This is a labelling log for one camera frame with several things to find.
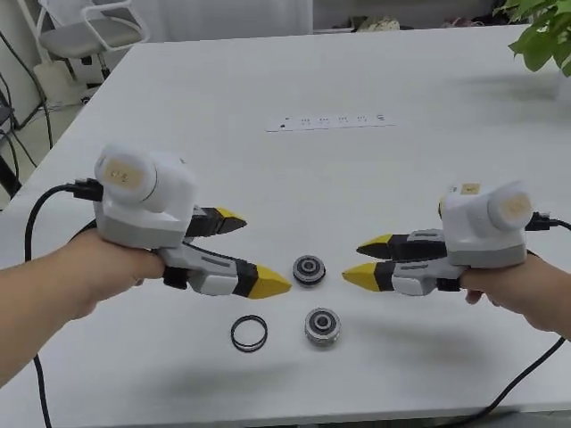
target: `black cable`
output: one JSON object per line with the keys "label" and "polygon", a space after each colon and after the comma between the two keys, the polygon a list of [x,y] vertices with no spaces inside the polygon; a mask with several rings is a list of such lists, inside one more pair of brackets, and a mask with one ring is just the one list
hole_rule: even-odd
{"label": "black cable", "polygon": [[[34,233],[34,225],[36,223],[37,214],[39,213],[42,206],[46,201],[59,192],[73,192],[76,191],[77,187],[75,185],[57,185],[52,187],[50,190],[42,194],[36,201],[32,210],[29,212],[28,223],[26,224],[26,233],[24,235],[24,261],[32,260],[32,235]],[[36,367],[37,373],[37,388],[39,392],[39,402],[42,408],[42,415],[44,417],[44,424],[46,428],[53,428],[52,421],[50,419],[49,409],[47,407],[46,399],[46,382],[44,380],[44,370],[42,368],[42,363],[39,359],[39,355],[34,357],[34,366]]]}
{"label": "black cable", "polygon": [[16,147],[14,147],[14,143],[10,138],[10,136],[6,134],[2,129],[0,129],[0,136],[2,136],[2,138],[5,138],[6,141],[8,142],[8,145],[10,145],[10,151],[12,152],[12,159],[14,160],[14,174],[16,176],[16,179],[20,181],[20,164],[18,163],[18,155],[16,154]]}
{"label": "black cable", "polygon": [[32,81],[34,82],[34,86],[36,87],[37,94],[39,95],[40,102],[42,103],[42,108],[46,112],[47,138],[49,139],[49,142],[50,142],[50,149],[52,149],[52,148],[54,148],[54,136],[52,134],[52,120],[50,118],[50,111],[46,105],[46,98],[47,98],[46,93],[44,92],[44,89],[42,88],[42,86],[37,81],[37,78],[34,75],[34,72],[29,69],[29,67],[26,65],[26,63],[22,60],[22,58],[14,50],[14,48],[12,47],[12,45],[10,44],[10,42],[8,41],[8,39],[6,38],[4,33],[2,32],[2,30],[0,30],[0,38],[2,39],[2,41],[4,42],[4,44],[6,45],[8,50],[11,52],[11,54],[14,56],[16,61],[19,62],[21,67],[26,71],[26,73],[28,73],[29,78],[31,78]]}
{"label": "black cable", "polygon": [[[557,220],[556,218],[550,218],[547,214],[541,214],[535,212],[532,220],[525,230],[549,230],[551,227],[561,226],[571,231],[571,223],[567,223],[563,220]],[[528,375],[530,375],[537,367],[543,364],[549,357],[551,357],[567,340],[564,337],[560,337],[553,346],[551,346],[543,355],[536,359],[532,365],[530,365],[526,370],[521,372],[509,385],[504,388],[500,395],[490,404],[488,407],[483,408],[473,415],[466,416],[455,421],[450,421],[445,424],[437,425],[437,428],[458,428],[461,426],[467,426],[473,424],[474,422],[480,421],[481,419],[487,417],[494,411],[500,403],[508,396],[508,394]]]}
{"label": "black cable", "polygon": [[24,151],[24,153],[26,154],[26,157],[28,158],[28,160],[30,161],[30,163],[37,168],[37,164],[34,162],[34,159],[32,158],[32,155],[29,154],[28,149],[26,148],[26,146],[24,145],[24,143],[20,140],[20,138],[18,137],[18,134],[16,134],[16,130],[14,129],[12,132],[12,136],[16,139],[16,142],[20,145],[21,149]]}
{"label": "black cable", "polygon": [[14,118],[14,108],[12,104],[12,94],[10,92],[10,87],[8,86],[8,82],[6,82],[6,79],[2,75],[2,72],[0,72],[0,81],[2,81],[2,83],[6,87],[6,95],[7,95],[6,98],[8,99],[8,108],[10,109],[10,132],[12,133],[13,137],[16,139],[16,141],[18,142],[24,153],[26,153],[26,157],[28,157],[31,164],[37,168],[37,164],[32,159],[32,156],[29,154],[28,149],[16,134],[16,127],[14,126],[15,118]]}
{"label": "black cable", "polygon": [[521,381],[523,381],[528,375],[530,375],[537,367],[543,364],[549,357],[551,357],[567,340],[564,337],[560,337],[551,348],[547,350],[543,355],[534,361],[526,370],[521,372],[509,385],[501,392],[501,394],[490,404],[490,406],[483,408],[477,413],[465,418],[451,421],[445,424],[437,425],[437,428],[459,428],[461,426],[467,426],[477,422],[492,413],[500,405],[500,403],[508,396],[508,394],[513,390]]}

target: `human hand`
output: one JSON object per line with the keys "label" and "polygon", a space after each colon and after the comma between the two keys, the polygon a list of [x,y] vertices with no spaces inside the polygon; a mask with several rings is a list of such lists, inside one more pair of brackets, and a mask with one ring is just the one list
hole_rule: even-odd
{"label": "human hand", "polygon": [[158,256],[108,243],[95,230],[78,235],[48,257],[53,269],[65,272],[63,283],[80,296],[76,318],[89,315],[100,301],[121,294],[146,278],[160,278],[164,272]]}
{"label": "human hand", "polygon": [[470,269],[461,283],[470,304],[485,294],[494,305],[523,315],[539,330],[566,337],[571,333],[571,276],[534,255],[514,267]]}

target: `ball bearing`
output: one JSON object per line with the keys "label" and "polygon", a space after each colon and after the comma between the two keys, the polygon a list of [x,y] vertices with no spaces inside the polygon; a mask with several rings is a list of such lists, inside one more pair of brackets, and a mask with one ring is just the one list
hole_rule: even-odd
{"label": "ball bearing", "polygon": [[315,346],[333,345],[341,333],[341,321],[331,309],[315,308],[305,318],[305,335]]}
{"label": "ball bearing", "polygon": [[306,288],[319,284],[325,273],[325,264],[315,256],[301,256],[294,263],[294,278]]}

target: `label sticker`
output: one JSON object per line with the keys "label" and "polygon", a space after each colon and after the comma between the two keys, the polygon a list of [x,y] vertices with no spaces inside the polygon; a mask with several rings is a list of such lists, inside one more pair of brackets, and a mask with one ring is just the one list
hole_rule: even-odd
{"label": "label sticker", "polygon": [[143,171],[118,160],[107,162],[104,176],[109,183],[129,190],[136,189],[143,181]]}
{"label": "label sticker", "polygon": [[329,114],[321,116],[288,116],[271,120],[266,131],[311,131],[314,129],[392,127],[395,123],[384,114]]}
{"label": "label sticker", "polygon": [[460,194],[479,194],[480,184],[479,183],[465,183],[462,185],[462,190]]}
{"label": "label sticker", "polygon": [[527,215],[532,210],[532,202],[525,193],[516,194],[501,204],[501,212],[510,219],[515,220],[521,215]]}

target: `power outlet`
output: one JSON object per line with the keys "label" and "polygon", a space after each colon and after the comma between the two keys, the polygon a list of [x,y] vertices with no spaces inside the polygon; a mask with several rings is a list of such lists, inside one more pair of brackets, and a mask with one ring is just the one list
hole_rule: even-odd
{"label": "power outlet", "polygon": [[384,114],[330,114],[276,119],[269,123],[266,130],[268,132],[280,132],[391,126],[394,126],[394,122]]}

